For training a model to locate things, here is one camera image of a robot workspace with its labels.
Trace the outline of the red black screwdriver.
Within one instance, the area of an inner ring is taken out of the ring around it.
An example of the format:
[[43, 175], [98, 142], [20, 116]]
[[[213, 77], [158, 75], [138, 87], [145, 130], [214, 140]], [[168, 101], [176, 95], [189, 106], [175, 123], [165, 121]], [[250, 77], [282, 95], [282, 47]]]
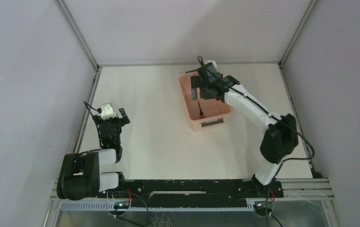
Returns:
[[197, 103], [198, 103], [198, 107], [199, 107], [200, 119], [204, 119], [205, 115], [204, 115], [204, 112], [203, 112], [203, 110], [201, 108], [200, 101], [198, 100]]

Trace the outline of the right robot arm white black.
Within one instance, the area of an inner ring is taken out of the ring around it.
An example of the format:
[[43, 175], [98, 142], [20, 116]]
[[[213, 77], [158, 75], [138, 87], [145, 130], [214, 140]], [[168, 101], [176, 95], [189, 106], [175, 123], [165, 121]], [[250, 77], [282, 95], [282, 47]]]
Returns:
[[213, 60], [199, 59], [199, 68], [192, 76], [191, 98], [215, 99], [239, 111], [253, 122], [263, 137], [259, 151], [263, 156], [258, 170], [247, 182], [246, 191], [252, 198], [271, 197], [272, 186], [285, 162], [299, 144], [299, 139], [310, 142], [297, 131], [297, 121], [292, 114], [282, 115], [260, 102], [233, 76], [224, 76]]

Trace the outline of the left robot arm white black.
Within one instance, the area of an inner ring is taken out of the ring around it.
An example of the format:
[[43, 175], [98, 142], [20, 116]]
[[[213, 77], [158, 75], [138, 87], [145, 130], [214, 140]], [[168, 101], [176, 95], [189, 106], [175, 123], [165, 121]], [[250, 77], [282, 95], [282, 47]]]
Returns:
[[110, 105], [101, 107], [92, 119], [97, 129], [99, 148], [64, 156], [57, 184], [60, 199], [72, 201], [96, 197], [109, 190], [122, 197], [127, 184], [121, 180], [121, 172], [102, 172], [101, 168], [121, 161], [123, 148], [120, 135], [123, 126], [130, 123], [125, 109], [120, 108], [119, 117]]

